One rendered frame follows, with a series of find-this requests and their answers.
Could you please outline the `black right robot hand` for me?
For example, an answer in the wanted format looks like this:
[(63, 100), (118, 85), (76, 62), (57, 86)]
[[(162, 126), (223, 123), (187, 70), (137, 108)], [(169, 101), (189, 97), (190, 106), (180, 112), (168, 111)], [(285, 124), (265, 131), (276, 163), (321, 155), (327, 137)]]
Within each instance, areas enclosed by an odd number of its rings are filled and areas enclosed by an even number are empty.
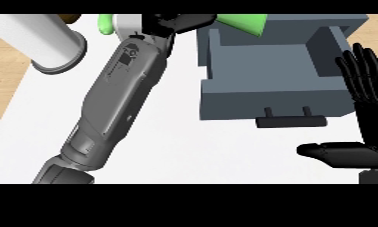
[(378, 56), (354, 43), (335, 63), (353, 99), (363, 141), (302, 144), (296, 153), (332, 168), (378, 169)]

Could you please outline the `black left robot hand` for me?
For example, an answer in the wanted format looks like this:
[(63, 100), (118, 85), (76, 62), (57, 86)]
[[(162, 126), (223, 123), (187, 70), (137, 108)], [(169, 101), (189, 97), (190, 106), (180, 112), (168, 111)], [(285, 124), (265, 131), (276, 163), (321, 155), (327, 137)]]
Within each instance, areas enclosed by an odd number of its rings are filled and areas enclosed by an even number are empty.
[(141, 33), (162, 38), (196, 30), (215, 21), (215, 14), (143, 14)]

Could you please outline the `white and green cup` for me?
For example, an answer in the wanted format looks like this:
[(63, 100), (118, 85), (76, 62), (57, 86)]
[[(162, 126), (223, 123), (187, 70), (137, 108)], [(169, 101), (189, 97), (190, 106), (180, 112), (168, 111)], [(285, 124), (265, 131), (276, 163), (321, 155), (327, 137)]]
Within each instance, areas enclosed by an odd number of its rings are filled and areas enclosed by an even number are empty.
[(140, 14), (100, 14), (97, 29), (103, 35), (116, 34), (121, 41), (128, 38), (144, 39)]

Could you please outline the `blue-grey drawer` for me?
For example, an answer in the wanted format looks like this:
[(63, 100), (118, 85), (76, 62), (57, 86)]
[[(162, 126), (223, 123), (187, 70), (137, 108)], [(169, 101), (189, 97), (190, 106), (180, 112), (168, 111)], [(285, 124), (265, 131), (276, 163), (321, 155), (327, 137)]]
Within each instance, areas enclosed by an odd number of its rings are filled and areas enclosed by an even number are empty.
[(197, 32), (200, 82), (199, 118), (254, 119), (299, 116), (302, 109), (326, 117), (354, 111), (335, 58), (348, 48), (339, 29), (320, 27), (283, 44), (226, 28)]

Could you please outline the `green wedge-shaped object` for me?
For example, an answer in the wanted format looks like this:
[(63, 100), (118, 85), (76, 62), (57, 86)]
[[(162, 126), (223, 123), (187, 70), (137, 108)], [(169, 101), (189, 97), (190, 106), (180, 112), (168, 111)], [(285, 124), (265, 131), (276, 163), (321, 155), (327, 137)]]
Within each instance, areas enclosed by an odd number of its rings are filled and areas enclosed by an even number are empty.
[(217, 21), (248, 34), (259, 37), (264, 31), (265, 14), (218, 14)]

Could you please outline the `brown round object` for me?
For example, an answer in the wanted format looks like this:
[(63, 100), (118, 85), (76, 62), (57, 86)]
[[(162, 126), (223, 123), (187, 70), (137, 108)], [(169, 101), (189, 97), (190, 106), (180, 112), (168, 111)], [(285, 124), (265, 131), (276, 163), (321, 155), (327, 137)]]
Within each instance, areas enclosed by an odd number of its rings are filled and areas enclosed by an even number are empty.
[(79, 14), (60, 14), (59, 17), (66, 24), (72, 24), (78, 20), (81, 15)]

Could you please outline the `blue-grey cabinet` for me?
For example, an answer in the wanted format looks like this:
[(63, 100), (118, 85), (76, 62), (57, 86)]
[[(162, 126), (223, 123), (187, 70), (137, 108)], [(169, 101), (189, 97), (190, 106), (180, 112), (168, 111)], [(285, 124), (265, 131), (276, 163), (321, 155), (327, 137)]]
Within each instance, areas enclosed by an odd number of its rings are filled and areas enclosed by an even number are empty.
[(367, 21), (366, 14), (268, 14), (259, 37), (214, 22), (196, 30), (197, 65), (206, 65), (209, 30), (221, 46), (304, 45), (320, 77), (339, 76), (335, 58), (350, 49), (347, 38)]

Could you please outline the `white cylinder with grey rim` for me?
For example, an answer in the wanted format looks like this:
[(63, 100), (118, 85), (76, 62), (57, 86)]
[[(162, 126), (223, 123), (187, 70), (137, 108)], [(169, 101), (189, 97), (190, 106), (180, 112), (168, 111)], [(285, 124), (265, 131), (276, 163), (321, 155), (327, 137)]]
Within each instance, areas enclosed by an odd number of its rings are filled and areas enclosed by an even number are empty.
[(57, 14), (0, 14), (0, 38), (47, 75), (70, 70), (87, 52), (84, 36)]

